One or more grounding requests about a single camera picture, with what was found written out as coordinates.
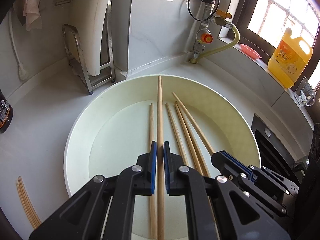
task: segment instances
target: yellow valve handle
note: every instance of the yellow valve handle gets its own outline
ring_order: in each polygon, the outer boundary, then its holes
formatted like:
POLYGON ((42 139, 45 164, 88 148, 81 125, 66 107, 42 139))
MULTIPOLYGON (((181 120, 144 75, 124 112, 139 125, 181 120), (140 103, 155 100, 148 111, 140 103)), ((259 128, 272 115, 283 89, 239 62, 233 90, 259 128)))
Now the yellow valve handle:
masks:
POLYGON ((231 19, 232 18, 231 13, 227 13, 227 12, 224 12, 224 11, 221 11, 221 10, 217 10, 217 14, 219 16, 221 16, 223 19, 225 19, 225 18, 231 19))

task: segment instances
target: bamboo chopstick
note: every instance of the bamboo chopstick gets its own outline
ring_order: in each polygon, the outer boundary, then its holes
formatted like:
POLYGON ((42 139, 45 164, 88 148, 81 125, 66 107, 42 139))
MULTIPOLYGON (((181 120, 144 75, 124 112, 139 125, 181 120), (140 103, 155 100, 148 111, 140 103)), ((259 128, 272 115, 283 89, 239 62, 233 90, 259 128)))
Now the bamboo chopstick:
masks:
POLYGON ((211 147, 209 141, 207 140, 207 138, 204 136, 204 133, 201 131, 200 127, 197 125, 195 119, 193 119, 192 115, 189 113, 189 111, 186 109, 186 107, 184 106, 184 104, 181 102, 181 100, 178 98, 178 96, 172 92, 173 96, 176 98, 176 100, 178 101, 178 103, 180 104, 180 106, 182 107, 183 111, 186 113, 188 119, 190 120, 193 128, 196 130, 197 134, 199 135, 200 139, 202 140, 204 146, 206 147, 206 149, 208 150, 210 156, 212 156, 212 154, 215 153, 215 151, 213 150, 213 148, 211 147))
POLYGON ((41 224, 41 221, 40 221, 38 215, 36 214, 36 211, 34 210, 32 204, 31 204, 31 201, 28 197, 28 194, 27 194, 26 189, 24 187, 21 176, 18 178, 18 181, 16 181, 16 187, 18 190, 19 198, 20 198, 21 204, 23 206, 23 209, 24 209, 33 229, 36 229, 41 224))
POLYGON ((181 157, 183 159, 183 163, 185 165, 189 166, 189 163, 188 163, 188 160, 187 160, 187 156, 186 156, 186 152, 184 151, 183 144, 182 144, 182 141, 181 141, 181 137, 180 137, 177 125, 176 125, 176 123, 174 121, 171 109, 170 109, 168 103, 166 103, 165 105, 166 105, 167 110, 168 110, 168 114, 169 114, 169 117, 170 117, 171 125, 172 125, 172 128, 173 128, 174 135, 176 137, 177 143, 178 143, 178 147, 179 147, 180 155, 181 155, 181 157))
POLYGON ((196 150, 192 144, 192 141, 191 141, 191 138, 190 138, 190 135, 188 133, 188 130, 187 130, 187 127, 186 127, 186 124, 184 123, 183 121, 183 118, 182 118, 182 115, 181 115, 181 112, 178 108, 178 105, 175 104, 175 107, 176 107, 176 110, 177 110, 177 114, 178 114, 178 117, 179 117, 179 120, 180 120, 180 123, 181 123, 181 126, 182 126, 182 129, 183 129, 183 132, 184 132, 184 135, 187 139, 187 143, 188 143, 188 146, 189 146, 189 150, 190 150, 190 153, 192 155, 192 159, 193 159, 193 163, 195 164, 196 166, 196 170, 201 174, 203 175, 202 173, 202 169, 201 169, 201 166, 200 166, 200 163, 199 163, 199 160, 197 158, 197 154, 196 154, 196 150))
POLYGON ((198 157, 198 160, 199 160, 199 163, 200 163, 200 166, 201 166, 203 175, 206 176, 206 177, 210 177, 210 172, 209 172, 209 170, 208 170, 208 166, 207 166, 207 164, 205 163, 205 160, 204 160, 203 155, 202 155, 202 153, 201 153, 200 147, 199 147, 199 145, 198 145, 198 143, 197 143, 197 141, 196 141, 196 138, 195 138, 195 136, 194 136, 194 134, 193 134, 193 132, 192 132, 192 130, 191 130, 191 127, 190 127, 190 125, 189 125, 189 123, 188 123, 188 119, 186 118, 184 112, 181 111, 180 106, 177 104, 177 102, 176 102, 176 105, 177 105, 177 107, 179 108, 179 110, 180 110, 180 112, 181 112, 182 118, 183 118, 183 120, 184 120, 184 123, 185 123, 185 125, 186 125, 186 127, 187 127, 188 133, 189 133, 189 135, 190 135, 192 144, 193 144, 193 146, 194 146, 194 148, 195 148, 195 150, 196 150, 196 154, 197 154, 197 157, 198 157))
MULTIPOLYGON (((150 121, 149 121, 149 149, 151 150, 151 144, 154 140, 154 128, 153 128, 153 103, 150 105, 150 121)), ((151 239, 157 238, 157 217, 156 217, 156 196, 151 195, 149 198, 150 205, 150 231, 151 239)))
POLYGON ((164 240, 164 163, 163 163, 162 84, 158 76, 157 104, 157 240, 164 240))

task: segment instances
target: yellow flexible hose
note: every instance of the yellow flexible hose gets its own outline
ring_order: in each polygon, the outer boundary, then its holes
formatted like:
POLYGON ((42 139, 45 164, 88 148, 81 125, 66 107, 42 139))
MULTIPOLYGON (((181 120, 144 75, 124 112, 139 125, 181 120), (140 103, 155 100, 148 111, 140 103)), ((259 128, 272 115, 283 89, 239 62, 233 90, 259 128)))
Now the yellow flexible hose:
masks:
POLYGON ((223 51, 225 49, 229 49, 229 48, 233 47, 234 45, 236 45, 240 41, 240 33, 239 33, 239 30, 237 29, 237 27, 235 25, 233 25, 232 30, 235 33, 235 39, 232 42, 230 42, 230 43, 228 43, 228 44, 226 44, 224 46, 221 46, 219 48, 207 51, 205 53, 201 53, 199 55, 199 57, 197 58, 197 61, 195 63, 197 63, 198 60, 201 59, 202 57, 210 56, 212 54, 221 52, 221 51, 223 51))

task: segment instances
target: chopstick bundle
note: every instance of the chopstick bundle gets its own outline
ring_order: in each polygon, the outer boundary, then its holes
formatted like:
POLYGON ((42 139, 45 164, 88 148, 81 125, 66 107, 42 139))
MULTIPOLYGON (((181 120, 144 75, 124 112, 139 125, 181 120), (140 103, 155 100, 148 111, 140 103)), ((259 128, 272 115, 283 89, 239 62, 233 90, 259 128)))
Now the chopstick bundle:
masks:
MULTIPOLYGON (((151 144, 154 140, 153 130, 153 103, 150 105, 150 121, 149 121, 149 149, 151 150, 151 144)), ((151 239, 157 238, 157 218, 156 218, 156 196, 151 195, 149 198, 150 204, 150 229, 151 239)))
POLYGON ((164 163, 163 163, 162 84, 158 76, 157 105, 157 240, 164 240, 164 163))
POLYGON ((198 160, 199 160, 199 163, 200 163, 200 166, 201 166, 201 169, 202 169, 202 172, 203 172, 202 175, 203 175, 203 176, 206 176, 206 177, 210 177, 210 173, 209 173, 209 170, 208 170, 208 166, 207 166, 207 164, 205 163, 205 160, 204 160, 204 158, 203 158, 203 155, 202 155, 202 153, 201 153, 201 150, 200 150, 200 148, 199 148, 199 145, 198 145, 198 143, 197 143, 197 141, 196 141, 196 138, 195 138, 195 136, 194 136, 194 134, 193 134, 193 132, 192 132, 192 130, 191 130, 191 127, 190 127, 189 123, 188 123, 188 119, 186 118, 184 112, 181 111, 180 106, 177 104, 177 102, 175 103, 175 106, 180 110, 182 119, 183 119, 183 121, 184 121, 184 123, 185 123, 185 125, 186 125, 186 127, 187 127, 188 133, 189 133, 189 135, 190 135, 192 144, 193 144, 193 146, 194 146, 194 148, 195 148, 196 155, 197 155, 197 158, 198 158, 198 160))
POLYGON ((171 125, 172 125, 172 128, 173 128, 174 135, 176 137, 177 143, 178 143, 178 147, 179 147, 180 155, 181 155, 181 157, 183 159, 183 163, 185 165, 189 166, 189 163, 188 163, 188 160, 187 160, 187 156, 186 156, 186 152, 184 151, 184 147, 183 147, 183 144, 182 144, 182 141, 181 141, 181 138, 180 138, 180 134, 179 134, 177 125, 176 125, 176 123, 174 121, 171 109, 170 109, 168 103, 166 103, 165 105, 166 105, 167 110, 168 110, 168 114, 169 114, 169 117, 170 117, 171 125))
POLYGON ((201 141, 203 142, 204 146, 208 150, 210 156, 212 156, 212 154, 214 154, 215 151, 211 147, 211 145, 210 145, 209 141, 207 140, 207 138, 204 136, 204 133, 202 132, 202 130, 200 129, 200 127, 196 123, 195 119, 193 119, 192 115, 189 113, 189 111, 184 106, 184 104, 181 102, 181 100, 178 98, 178 96, 174 92, 172 92, 172 94, 176 98, 176 100, 178 101, 179 105, 182 107, 183 111, 186 113, 186 115, 187 115, 188 119, 190 120, 193 128, 196 130, 196 132, 199 135, 201 141))
POLYGON ((17 186, 19 198, 20 198, 21 204, 23 206, 23 209, 24 209, 33 229, 36 229, 41 224, 41 221, 40 221, 38 215, 36 214, 36 211, 34 210, 32 204, 31 204, 31 201, 28 197, 28 194, 27 194, 26 189, 24 187, 24 184, 22 182, 21 176, 18 178, 18 181, 16 181, 16 186, 17 186))
POLYGON ((187 139, 187 143, 188 143, 188 146, 189 146, 189 150, 190 150, 190 153, 192 155, 192 159, 193 159, 193 162, 196 166, 196 170, 201 174, 203 175, 202 173, 202 169, 201 169, 201 166, 200 166, 200 163, 199 163, 199 160, 198 160, 198 157, 197 157, 197 154, 196 154, 196 150, 192 144, 192 141, 191 141, 191 137, 188 133, 188 130, 187 130, 187 127, 186 127, 186 124, 182 118, 182 115, 181 115, 181 112, 180 112, 180 109, 178 108, 178 105, 175 104, 175 107, 176 107, 176 110, 177 110, 177 114, 178 114, 178 117, 180 119, 180 123, 181 123, 181 126, 182 126, 182 129, 183 129, 183 132, 184 132, 184 135, 187 139))

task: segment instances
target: dark bottle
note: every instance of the dark bottle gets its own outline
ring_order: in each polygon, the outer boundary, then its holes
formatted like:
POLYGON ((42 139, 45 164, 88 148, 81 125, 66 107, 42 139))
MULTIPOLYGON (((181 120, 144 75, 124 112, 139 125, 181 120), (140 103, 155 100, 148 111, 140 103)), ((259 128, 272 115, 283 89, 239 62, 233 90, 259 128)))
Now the dark bottle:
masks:
POLYGON ((13 109, 0 90, 0 133, 7 130, 12 121, 13 109))

